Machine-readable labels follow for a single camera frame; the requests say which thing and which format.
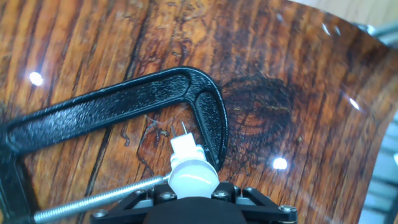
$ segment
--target bolt head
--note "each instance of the bolt head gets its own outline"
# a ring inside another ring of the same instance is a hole
[[[216,190],[211,195],[216,198],[223,198],[223,197],[226,197],[228,195],[228,193],[225,192],[224,190]]]
[[[162,199],[173,199],[176,197],[176,194],[173,192],[163,192],[160,194]]]
[[[295,207],[290,206],[290,205],[281,205],[281,206],[279,206],[279,210],[281,212],[285,212],[285,213],[296,212],[297,211],[297,209]]]
[[[105,215],[108,214],[108,211],[105,209],[99,209],[98,211],[93,213],[93,216],[96,218],[101,218],[104,217]]]
[[[134,193],[136,193],[137,195],[144,194],[145,190],[136,190]]]

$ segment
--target white cylinder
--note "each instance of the white cylinder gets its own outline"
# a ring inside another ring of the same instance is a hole
[[[169,185],[177,198],[211,197],[220,181],[214,167],[207,161],[189,158],[172,170]]]

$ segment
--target hex bolt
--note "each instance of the hex bolt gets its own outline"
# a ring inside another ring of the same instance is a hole
[[[176,197],[175,193],[172,192],[163,192],[160,194],[160,197],[164,200],[170,200]]]
[[[290,206],[290,205],[281,205],[281,206],[279,206],[279,210],[281,212],[285,212],[285,213],[290,213],[290,212],[296,212],[297,211],[297,209],[295,207]]]
[[[104,217],[105,215],[108,214],[108,211],[105,209],[99,209],[98,211],[96,211],[95,213],[93,213],[93,216],[95,218],[101,218]]]

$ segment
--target metal rod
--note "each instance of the metal rod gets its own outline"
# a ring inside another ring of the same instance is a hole
[[[109,205],[118,200],[124,199],[129,194],[136,190],[148,190],[155,185],[162,184],[168,181],[170,174],[166,176],[156,176],[147,180],[142,180],[134,184],[129,184],[124,187],[120,187],[108,192],[103,192],[98,195],[86,197],[74,202],[66,203],[47,210],[38,211],[34,215],[36,224],[53,222],[62,218],[66,218],[72,215],[78,215],[81,212],[85,212],[94,208],[98,208],[104,205]]]
[[[183,128],[183,129],[184,129],[184,131],[185,131],[185,134],[187,134],[187,129],[185,128],[184,122],[183,122],[183,121],[181,121],[181,123],[182,123],[182,128]]]

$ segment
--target wooden surface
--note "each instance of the wooden surface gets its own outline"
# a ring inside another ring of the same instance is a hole
[[[221,180],[295,205],[299,223],[358,221],[398,108],[396,50],[290,1],[13,0],[0,9],[0,121],[190,65],[215,79],[228,110]],[[170,125],[181,134],[181,121],[199,139],[190,108],[177,105],[27,156],[40,206],[166,174]],[[286,170],[272,168],[276,157]]]
[[[349,22],[380,26],[398,21],[397,0],[291,0],[332,13]]]

